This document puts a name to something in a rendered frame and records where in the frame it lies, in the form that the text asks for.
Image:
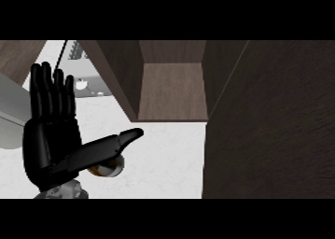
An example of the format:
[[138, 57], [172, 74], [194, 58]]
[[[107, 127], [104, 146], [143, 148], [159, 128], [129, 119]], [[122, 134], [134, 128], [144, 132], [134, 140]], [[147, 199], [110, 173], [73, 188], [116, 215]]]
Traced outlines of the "pale grey angular fixture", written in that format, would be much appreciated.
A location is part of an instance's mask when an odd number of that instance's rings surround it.
[[66, 75], [75, 76], [75, 96], [78, 98], [113, 95], [86, 51], [76, 40], [69, 41], [58, 68]]

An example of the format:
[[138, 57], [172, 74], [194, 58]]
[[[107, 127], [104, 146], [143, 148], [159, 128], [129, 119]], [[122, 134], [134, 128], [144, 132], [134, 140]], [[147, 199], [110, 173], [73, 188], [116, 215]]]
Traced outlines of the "thin black rod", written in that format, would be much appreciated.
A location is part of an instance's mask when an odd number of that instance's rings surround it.
[[66, 48], [67, 48], [67, 45], [69, 45], [69, 39], [64, 41], [64, 44], [63, 44], [63, 47], [61, 47], [61, 51], [60, 51], [60, 55], [58, 55], [58, 58], [57, 58], [57, 62], [55, 62], [55, 69], [58, 69], [58, 66], [60, 66], [60, 63], [61, 63], [61, 59], [63, 59], [63, 55], [64, 55], [64, 51], [66, 51]]

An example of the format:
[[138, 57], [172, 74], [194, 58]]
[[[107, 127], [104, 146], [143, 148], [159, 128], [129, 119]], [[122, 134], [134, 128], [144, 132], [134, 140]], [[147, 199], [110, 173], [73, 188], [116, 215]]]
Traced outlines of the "open brown wooden cabinet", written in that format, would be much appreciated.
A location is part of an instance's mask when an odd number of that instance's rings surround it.
[[249, 42], [246, 40], [84, 40], [132, 122], [206, 122]]

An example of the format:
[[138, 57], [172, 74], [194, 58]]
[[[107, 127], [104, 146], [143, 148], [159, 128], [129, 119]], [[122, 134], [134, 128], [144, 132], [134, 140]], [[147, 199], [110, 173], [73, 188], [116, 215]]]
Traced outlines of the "pale grey rounded appliance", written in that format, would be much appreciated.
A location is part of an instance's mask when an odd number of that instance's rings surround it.
[[23, 131], [32, 118], [29, 91], [0, 73], [0, 148], [23, 146]]

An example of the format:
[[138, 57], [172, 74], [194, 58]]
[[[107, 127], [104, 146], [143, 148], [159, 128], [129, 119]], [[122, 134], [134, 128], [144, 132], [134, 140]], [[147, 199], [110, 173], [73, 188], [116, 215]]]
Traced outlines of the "brown wooden panel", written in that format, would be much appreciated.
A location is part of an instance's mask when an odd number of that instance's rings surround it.
[[0, 40], [0, 73], [23, 85], [32, 71], [45, 40]]

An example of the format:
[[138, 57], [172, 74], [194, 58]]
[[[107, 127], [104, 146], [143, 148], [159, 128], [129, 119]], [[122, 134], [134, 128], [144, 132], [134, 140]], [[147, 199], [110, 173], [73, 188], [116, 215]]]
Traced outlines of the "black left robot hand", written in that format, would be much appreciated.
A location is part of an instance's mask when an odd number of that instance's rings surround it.
[[25, 168], [30, 182], [48, 191], [78, 178], [79, 172], [117, 164], [125, 148], [144, 136], [131, 129], [82, 142], [76, 119], [75, 77], [51, 64], [32, 66], [32, 119], [23, 136]]

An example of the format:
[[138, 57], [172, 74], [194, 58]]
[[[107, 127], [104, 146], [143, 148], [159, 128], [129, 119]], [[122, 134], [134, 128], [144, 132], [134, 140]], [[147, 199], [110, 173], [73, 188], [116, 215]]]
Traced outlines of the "dark brown cabinet door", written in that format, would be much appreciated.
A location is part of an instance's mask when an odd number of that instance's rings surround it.
[[335, 199], [335, 40], [247, 43], [206, 126], [203, 196]]

